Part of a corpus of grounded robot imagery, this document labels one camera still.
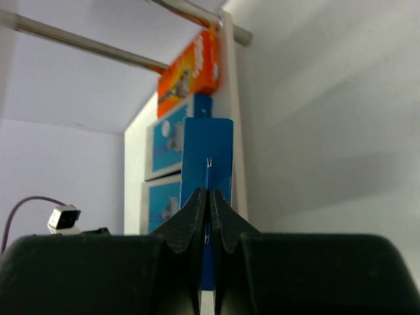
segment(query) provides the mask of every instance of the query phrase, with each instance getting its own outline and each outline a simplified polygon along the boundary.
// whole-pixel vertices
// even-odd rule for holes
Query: purple cable
[[[49,201],[52,203],[55,203],[57,205],[66,205],[65,203],[62,203],[61,201],[52,199],[52,198],[48,198],[48,197],[43,197],[43,196],[32,196],[32,197],[27,197],[25,199],[20,200],[12,209],[12,211],[10,212],[9,217],[7,218],[7,222],[6,222],[6,226],[5,226],[5,231],[3,232],[3,241],[1,243],[1,251],[0,251],[0,255],[2,255],[5,250],[6,250],[6,246],[7,246],[7,239],[9,238],[9,231],[11,229],[11,224],[12,224],[12,219],[14,214],[17,212],[17,210],[20,208],[21,205],[23,205],[24,203],[26,203],[27,201],[31,201],[31,200],[45,200],[45,201]]]

